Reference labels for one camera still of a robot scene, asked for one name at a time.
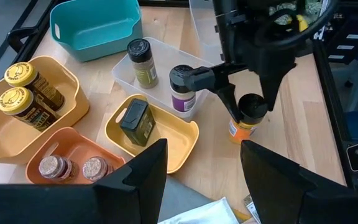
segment brown label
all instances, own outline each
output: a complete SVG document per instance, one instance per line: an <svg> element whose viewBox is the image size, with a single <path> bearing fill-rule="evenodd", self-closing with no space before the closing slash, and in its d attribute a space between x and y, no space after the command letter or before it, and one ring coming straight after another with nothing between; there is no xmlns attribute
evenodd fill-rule
<svg viewBox="0 0 358 224"><path fill-rule="evenodd" d="M47 129L53 122L58 119L58 116L42 101L36 99L23 112L15 115L15 117L39 131Z"/></svg>
<svg viewBox="0 0 358 224"><path fill-rule="evenodd" d="M36 78L26 86L29 90L33 91L35 97L41 99L54 111L59 110L65 101L64 96L49 82L37 73Z"/></svg>

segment wooden table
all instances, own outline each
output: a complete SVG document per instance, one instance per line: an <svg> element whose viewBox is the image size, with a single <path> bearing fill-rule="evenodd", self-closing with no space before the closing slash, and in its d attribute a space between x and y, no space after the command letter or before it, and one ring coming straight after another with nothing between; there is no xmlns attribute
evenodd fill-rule
<svg viewBox="0 0 358 224"><path fill-rule="evenodd" d="M142 8L145 37L154 37L190 54L198 54L198 41L189 9ZM35 55L50 55L80 80L91 108L74 127L84 136L129 160L104 135L104 126L127 97L114 82L111 70L125 53L79 63L45 35ZM297 59L298 66L283 80L273 112L269 112L252 140L303 167L344 184L313 55ZM261 94L258 76L251 72L231 75L237 99L245 93ZM194 120L200 138L183 167L173 176L201 194L227 197L231 206L248 213L242 199L249 194L240 162L240 147L229 141L230 115L219 98L209 94ZM27 182L25 166L0 164L0 183Z"/></svg>

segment jar lid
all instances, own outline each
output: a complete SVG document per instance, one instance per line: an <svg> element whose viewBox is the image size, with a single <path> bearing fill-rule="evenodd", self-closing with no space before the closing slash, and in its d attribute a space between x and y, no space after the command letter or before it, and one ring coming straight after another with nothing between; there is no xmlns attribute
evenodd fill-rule
<svg viewBox="0 0 358 224"><path fill-rule="evenodd" d="M239 100L239 110L244 116L241 120L245 124L259 124L267 113L267 102L255 93L242 96Z"/></svg>
<svg viewBox="0 0 358 224"><path fill-rule="evenodd" d="M56 178L64 170L64 161L60 156L48 156L41 160L38 170L43 177Z"/></svg>
<svg viewBox="0 0 358 224"><path fill-rule="evenodd" d="M129 58L133 62L141 63L153 57L149 41L145 39L135 39L127 46Z"/></svg>
<svg viewBox="0 0 358 224"><path fill-rule="evenodd" d="M88 159L82 167L82 173L84 177L92 181L104 177L107 170L108 165L106 161L102 157L98 156Z"/></svg>
<svg viewBox="0 0 358 224"><path fill-rule="evenodd" d="M192 70L188 65L177 65L169 73L171 88L177 93L188 93L189 90L185 85L185 77L189 75L187 71Z"/></svg>
<svg viewBox="0 0 358 224"><path fill-rule="evenodd" d="M26 88L15 87L6 90L0 96L0 110L15 115L27 109L33 101L33 94Z"/></svg>
<svg viewBox="0 0 358 224"><path fill-rule="evenodd" d="M37 75L34 67L27 62L19 62L11 65L5 72L4 79L10 86L26 86Z"/></svg>

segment white paper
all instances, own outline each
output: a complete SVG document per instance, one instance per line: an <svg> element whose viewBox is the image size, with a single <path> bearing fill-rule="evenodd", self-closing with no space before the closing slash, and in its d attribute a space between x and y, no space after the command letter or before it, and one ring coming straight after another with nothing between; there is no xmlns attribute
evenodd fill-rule
<svg viewBox="0 0 358 224"><path fill-rule="evenodd" d="M194 208L158 224L239 224L226 198Z"/></svg>

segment clear plastic bin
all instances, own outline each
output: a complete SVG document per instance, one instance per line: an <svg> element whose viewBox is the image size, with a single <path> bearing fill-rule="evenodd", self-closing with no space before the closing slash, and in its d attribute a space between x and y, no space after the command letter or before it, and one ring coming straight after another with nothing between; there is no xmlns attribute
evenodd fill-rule
<svg viewBox="0 0 358 224"><path fill-rule="evenodd" d="M175 110L172 105L169 73L171 69L177 65L189 65L193 68L200 66L210 67L212 65L209 62L175 49L151 37L144 39L148 40L151 44L154 64L158 75L157 86L151 89L143 89L140 87L128 54L112 69L112 75L128 95L136 93L143 94L147 97L149 103L161 107L185 121L191 121L193 115L197 112L208 95L208 90L201 90L196 93L196 103L191 110L179 112Z"/></svg>
<svg viewBox="0 0 358 224"><path fill-rule="evenodd" d="M213 65L222 63L221 41L215 32L215 13L212 0L189 0L190 12L200 44L200 57Z"/></svg>

